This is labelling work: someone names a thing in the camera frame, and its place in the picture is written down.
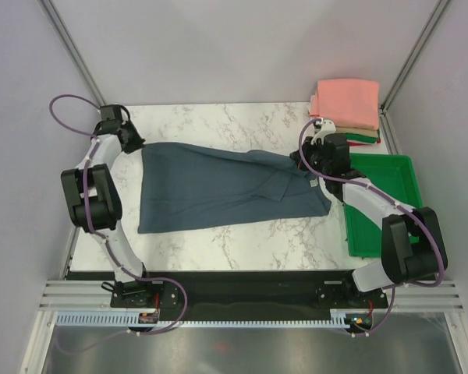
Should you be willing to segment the blue-grey t-shirt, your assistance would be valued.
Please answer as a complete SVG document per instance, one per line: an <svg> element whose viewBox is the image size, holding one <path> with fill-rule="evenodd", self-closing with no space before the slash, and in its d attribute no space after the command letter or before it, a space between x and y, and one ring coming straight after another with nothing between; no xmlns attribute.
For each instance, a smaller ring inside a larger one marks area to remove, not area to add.
<svg viewBox="0 0 468 374"><path fill-rule="evenodd" d="M325 217L331 209L318 179L276 153L150 143L142 163L141 234Z"/></svg>

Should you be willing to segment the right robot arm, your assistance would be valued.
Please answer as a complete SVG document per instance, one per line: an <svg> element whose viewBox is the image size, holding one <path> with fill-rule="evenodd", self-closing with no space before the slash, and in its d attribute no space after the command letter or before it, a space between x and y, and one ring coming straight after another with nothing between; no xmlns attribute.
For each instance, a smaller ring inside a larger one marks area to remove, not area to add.
<svg viewBox="0 0 468 374"><path fill-rule="evenodd" d="M342 286L347 305L362 305L370 291L404 284L435 288L442 283L448 259L437 214L394 199L354 169L343 135L300 134L298 149L290 157L299 169L323 180L329 194L361 211L381 230L380 258L351 270Z"/></svg>

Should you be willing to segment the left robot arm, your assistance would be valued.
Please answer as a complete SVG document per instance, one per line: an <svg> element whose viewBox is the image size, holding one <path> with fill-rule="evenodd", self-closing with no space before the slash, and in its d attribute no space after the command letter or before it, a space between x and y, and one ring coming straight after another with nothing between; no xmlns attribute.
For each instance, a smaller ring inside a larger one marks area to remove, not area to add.
<svg viewBox="0 0 468 374"><path fill-rule="evenodd" d="M116 158L142 149L144 139L122 105L105 105L100 116L84 159L61 174L66 205L74 226L91 236L107 256L115 282L120 286L132 283L129 298L138 306L147 306L154 301L156 289L139 280L144 265L122 228L122 201L111 174Z"/></svg>

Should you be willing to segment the folded green t-shirt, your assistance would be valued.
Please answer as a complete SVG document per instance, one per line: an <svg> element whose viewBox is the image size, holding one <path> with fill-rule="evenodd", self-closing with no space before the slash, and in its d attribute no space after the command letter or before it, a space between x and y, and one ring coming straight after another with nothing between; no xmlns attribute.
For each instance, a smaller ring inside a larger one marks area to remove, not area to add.
<svg viewBox="0 0 468 374"><path fill-rule="evenodd" d="M363 136L363 135L359 135L355 133L346 133L345 136L346 136L346 140L355 139L355 140L363 140L363 141L381 138L380 136L371 137L371 136Z"/></svg>

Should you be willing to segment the folded beige t-shirt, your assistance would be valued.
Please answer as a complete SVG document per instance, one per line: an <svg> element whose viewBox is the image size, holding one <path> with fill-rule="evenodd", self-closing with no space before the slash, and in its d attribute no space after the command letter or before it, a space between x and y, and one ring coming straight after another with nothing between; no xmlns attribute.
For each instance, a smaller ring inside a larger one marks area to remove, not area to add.
<svg viewBox="0 0 468 374"><path fill-rule="evenodd" d="M380 136L380 132L378 130L369 130L369 129L356 129L356 128L347 128L347 127L337 127L337 133L346 134L346 133L355 133L363 136L371 136L376 137Z"/></svg>

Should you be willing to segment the folded red t-shirt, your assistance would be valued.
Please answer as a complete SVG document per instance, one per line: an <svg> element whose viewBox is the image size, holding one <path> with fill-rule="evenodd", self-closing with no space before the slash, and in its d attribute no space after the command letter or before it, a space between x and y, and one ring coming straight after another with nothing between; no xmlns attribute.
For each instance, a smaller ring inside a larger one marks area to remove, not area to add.
<svg viewBox="0 0 468 374"><path fill-rule="evenodd" d="M372 139L368 141L363 141L363 140L355 140L355 139L348 139L347 143L350 146L373 146L373 145L378 145L381 143L381 139Z"/></svg>

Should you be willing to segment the folded salmon pink t-shirt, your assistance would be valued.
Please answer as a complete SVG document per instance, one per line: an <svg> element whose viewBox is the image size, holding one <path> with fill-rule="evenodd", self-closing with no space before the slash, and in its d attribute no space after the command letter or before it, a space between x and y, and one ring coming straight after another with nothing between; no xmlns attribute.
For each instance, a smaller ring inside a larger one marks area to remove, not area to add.
<svg viewBox="0 0 468 374"><path fill-rule="evenodd" d="M379 129L379 83L367 79L323 79L310 99L310 117L328 118L337 127Z"/></svg>

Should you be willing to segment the green plastic tray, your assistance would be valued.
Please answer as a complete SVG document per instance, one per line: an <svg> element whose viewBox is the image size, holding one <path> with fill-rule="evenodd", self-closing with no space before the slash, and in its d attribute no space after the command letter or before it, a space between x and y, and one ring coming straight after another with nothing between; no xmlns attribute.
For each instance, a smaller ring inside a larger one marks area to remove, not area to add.
<svg viewBox="0 0 468 374"><path fill-rule="evenodd" d="M412 161L404 155L353 153L351 165L391 197L421 208L423 202ZM353 206L344 207L348 252L352 257L381 256L381 230Z"/></svg>

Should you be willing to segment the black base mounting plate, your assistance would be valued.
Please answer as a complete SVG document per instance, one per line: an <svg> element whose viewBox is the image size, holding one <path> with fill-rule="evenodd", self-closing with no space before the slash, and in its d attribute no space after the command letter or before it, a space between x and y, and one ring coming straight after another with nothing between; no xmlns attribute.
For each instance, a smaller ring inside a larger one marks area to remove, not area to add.
<svg viewBox="0 0 468 374"><path fill-rule="evenodd" d="M182 286L188 309L203 305L287 305L316 309L383 309L382 290L360 292L346 270L146 272L143 280L103 282L112 307L169 308Z"/></svg>

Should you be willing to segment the left aluminium frame post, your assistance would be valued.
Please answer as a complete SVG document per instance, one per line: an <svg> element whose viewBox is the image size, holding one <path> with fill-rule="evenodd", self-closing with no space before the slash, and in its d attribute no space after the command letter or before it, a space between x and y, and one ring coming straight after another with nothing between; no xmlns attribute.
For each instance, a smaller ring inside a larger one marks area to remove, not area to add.
<svg viewBox="0 0 468 374"><path fill-rule="evenodd" d="M52 0L38 0L38 5L41 7L44 14L47 16L49 23L53 27L59 40L62 42L63 47L67 51L72 63L76 67L77 72L80 74L84 85L90 91L92 97L99 105L106 105L107 101L98 84L96 83L93 74L91 73L87 63L76 45L73 36L69 32L69 28L62 19L60 11L55 6Z"/></svg>

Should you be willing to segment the aluminium frame post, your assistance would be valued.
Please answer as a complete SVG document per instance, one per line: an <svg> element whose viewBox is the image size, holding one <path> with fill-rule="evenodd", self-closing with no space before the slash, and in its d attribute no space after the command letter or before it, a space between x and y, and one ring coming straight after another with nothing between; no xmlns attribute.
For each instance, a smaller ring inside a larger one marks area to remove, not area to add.
<svg viewBox="0 0 468 374"><path fill-rule="evenodd" d="M72 63L76 67L77 72L80 74L84 85L90 91L92 97L99 105L106 105L107 101L98 84L96 83L93 74L91 73L87 63L76 45L73 36L69 32L69 28L62 19L60 11L55 6L52 0L38 0L38 5L41 7L44 14L47 16L49 23L53 27L59 40L62 42L63 47L67 51Z"/></svg>
<svg viewBox="0 0 468 374"><path fill-rule="evenodd" d="M392 106L393 101L398 96L399 91L402 89L406 80L410 76L410 73L412 72L415 64L419 60L422 52L426 48L428 42L438 28L439 23L441 22L445 13L448 11L451 4L451 0L436 1L435 6L427 18L427 21L424 24L417 40L407 55L407 58L404 61L399 74L395 78L391 88L389 89L385 99L380 106L382 115L386 115L388 109Z"/></svg>

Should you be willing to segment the right aluminium frame post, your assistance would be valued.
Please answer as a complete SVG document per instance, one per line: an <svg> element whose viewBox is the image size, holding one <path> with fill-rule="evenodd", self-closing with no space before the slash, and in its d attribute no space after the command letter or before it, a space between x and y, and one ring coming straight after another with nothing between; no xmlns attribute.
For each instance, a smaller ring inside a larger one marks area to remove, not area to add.
<svg viewBox="0 0 468 374"><path fill-rule="evenodd" d="M389 89L385 99L380 106L382 115L386 115L388 109L392 106L393 101L398 96L399 91L402 89L406 80L410 76L410 73L412 72L415 64L419 60L422 52L426 48L428 42L438 28L439 23L441 22L445 13L448 11L451 4L451 0L436 1L435 6L427 18L427 21L424 24L417 40L407 55L407 58L404 61L399 74L395 78L391 88Z"/></svg>

